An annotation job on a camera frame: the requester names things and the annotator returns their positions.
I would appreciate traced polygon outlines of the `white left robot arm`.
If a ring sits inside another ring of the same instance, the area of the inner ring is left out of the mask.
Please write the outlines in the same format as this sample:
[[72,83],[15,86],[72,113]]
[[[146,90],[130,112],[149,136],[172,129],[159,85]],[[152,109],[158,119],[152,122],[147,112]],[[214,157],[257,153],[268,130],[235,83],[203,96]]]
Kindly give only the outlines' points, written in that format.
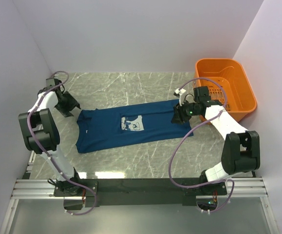
[[79,175],[60,148],[60,136],[52,116],[54,108],[64,117],[72,117],[72,111],[80,109],[80,104],[65,90],[61,80],[51,77],[38,92],[34,106],[18,117],[23,140],[26,148],[41,155],[55,172],[56,181],[48,179],[48,183],[68,196],[80,195]]

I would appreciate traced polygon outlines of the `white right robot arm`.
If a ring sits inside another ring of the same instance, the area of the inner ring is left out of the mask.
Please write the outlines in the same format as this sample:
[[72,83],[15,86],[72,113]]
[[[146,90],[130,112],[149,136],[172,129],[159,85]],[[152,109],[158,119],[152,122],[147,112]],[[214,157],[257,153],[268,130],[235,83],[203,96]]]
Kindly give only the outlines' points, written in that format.
[[225,109],[226,103],[212,99],[206,86],[194,88],[194,101],[186,100],[186,91],[176,89],[179,102],[174,106],[172,123],[184,124],[192,116],[202,116],[205,123],[211,123],[224,139],[221,161],[202,172],[196,185],[180,185],[173,178],[171,182],[183,189],[199,188],[203,194],[210,194],[216,183],[229,181],[239,173],[255,171],[260,168],[260,136],[241,126]]

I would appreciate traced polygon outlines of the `orange plastic basket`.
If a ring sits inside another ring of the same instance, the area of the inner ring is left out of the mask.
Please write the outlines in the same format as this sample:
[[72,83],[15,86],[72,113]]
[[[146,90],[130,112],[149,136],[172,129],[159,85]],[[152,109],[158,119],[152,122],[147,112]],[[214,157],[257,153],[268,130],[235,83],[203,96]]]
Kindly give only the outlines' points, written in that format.
[[239,122],[255,111],[257,101],[240,63],[229,58],[203,58],[195,64],[195,78],[208,78],[226,92],[226,110]]

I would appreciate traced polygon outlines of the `blue t shirt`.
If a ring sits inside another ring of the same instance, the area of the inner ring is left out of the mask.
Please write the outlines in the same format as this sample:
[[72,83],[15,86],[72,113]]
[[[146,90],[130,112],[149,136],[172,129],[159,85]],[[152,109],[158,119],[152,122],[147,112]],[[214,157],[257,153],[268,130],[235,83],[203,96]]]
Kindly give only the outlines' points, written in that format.
[[79,153],[184,137],[190,124],[173,124],[178,100],[83,110],[77,120]]

